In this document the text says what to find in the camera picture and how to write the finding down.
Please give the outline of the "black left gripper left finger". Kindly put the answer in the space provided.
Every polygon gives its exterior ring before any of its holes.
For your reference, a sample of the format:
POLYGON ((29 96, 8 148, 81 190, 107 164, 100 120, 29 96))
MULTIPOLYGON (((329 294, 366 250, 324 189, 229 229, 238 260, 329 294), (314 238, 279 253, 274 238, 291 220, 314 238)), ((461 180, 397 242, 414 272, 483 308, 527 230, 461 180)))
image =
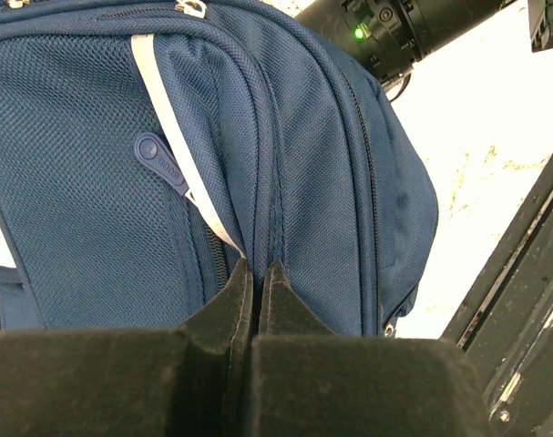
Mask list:
POLYGON ((0 333, 0 436, 235 436, 253 276, 176 329, 0 333))

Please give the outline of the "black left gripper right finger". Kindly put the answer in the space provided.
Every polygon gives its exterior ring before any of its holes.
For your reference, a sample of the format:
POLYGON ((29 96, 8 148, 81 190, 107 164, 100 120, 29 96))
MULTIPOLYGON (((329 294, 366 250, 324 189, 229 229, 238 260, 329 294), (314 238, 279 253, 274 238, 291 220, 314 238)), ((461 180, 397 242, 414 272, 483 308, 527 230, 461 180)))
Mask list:
POLYGON ((333 333, 272 263, 251 345, 253 436, 491 436, 476 371, 444 340, 333 333))

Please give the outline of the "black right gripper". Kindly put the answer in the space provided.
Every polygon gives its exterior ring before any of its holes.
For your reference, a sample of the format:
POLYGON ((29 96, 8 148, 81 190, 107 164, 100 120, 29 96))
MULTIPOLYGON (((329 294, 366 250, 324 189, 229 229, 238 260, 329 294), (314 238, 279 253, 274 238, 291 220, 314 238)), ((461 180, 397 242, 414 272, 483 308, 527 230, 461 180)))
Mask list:
POLYGON ((382 84, 507 8, 498 0, 320 0, 295 19, 341 47, 382 84))

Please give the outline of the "navy blue student backpack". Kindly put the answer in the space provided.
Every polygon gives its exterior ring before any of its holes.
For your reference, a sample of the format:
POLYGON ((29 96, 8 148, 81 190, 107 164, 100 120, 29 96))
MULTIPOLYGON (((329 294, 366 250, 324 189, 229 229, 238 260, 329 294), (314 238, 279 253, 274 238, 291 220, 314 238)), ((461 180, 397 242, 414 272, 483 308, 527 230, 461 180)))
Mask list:
POLYGON ((437 221, 380 83, 277 9, 0 2, 0 330, 175 327, 246 259, 389 334, 437 221))

